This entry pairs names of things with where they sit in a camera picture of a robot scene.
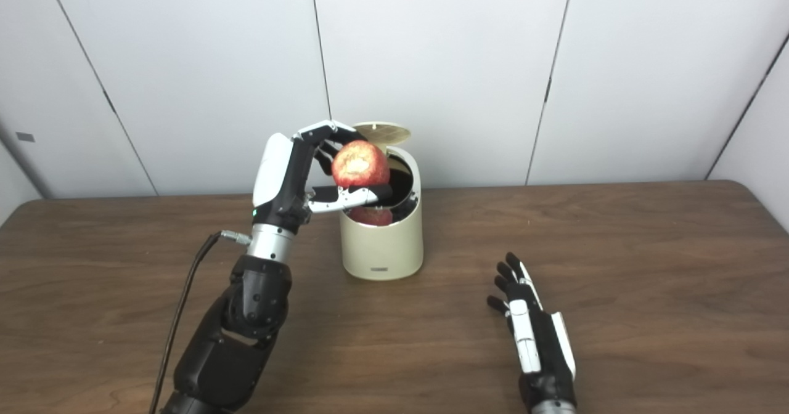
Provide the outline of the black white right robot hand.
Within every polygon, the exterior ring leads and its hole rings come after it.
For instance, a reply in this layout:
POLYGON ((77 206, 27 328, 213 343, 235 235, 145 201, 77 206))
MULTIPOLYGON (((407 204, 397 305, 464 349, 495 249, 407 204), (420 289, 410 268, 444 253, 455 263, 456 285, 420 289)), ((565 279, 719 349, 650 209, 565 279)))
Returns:
POLYGON ((496 266, 494 283, 504 299, 488 296, 515 342, 520 363, 518 389, 529 413, 575 413, 576 362, 560 312, 544 310, 524 263, 513 252, 496 266))

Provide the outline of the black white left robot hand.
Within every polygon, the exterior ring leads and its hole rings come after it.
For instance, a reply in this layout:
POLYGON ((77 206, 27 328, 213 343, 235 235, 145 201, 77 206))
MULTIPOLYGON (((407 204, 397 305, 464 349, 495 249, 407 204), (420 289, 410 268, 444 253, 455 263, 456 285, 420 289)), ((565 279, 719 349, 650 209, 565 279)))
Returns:
POLYGON ((330 144, 349 144, 366 140, 349 125, 321 120, 289 137, 275 133, 266 142, 253 188, 253 225, 271 225, 297 233, 312 214, 324 214, 388 200, 393 189, 388 181, 373 181, 364 186, 321 187, 321 197, 306 191, 314 158, 326 175, 332 175, 333 156, 338 150, 330 144))

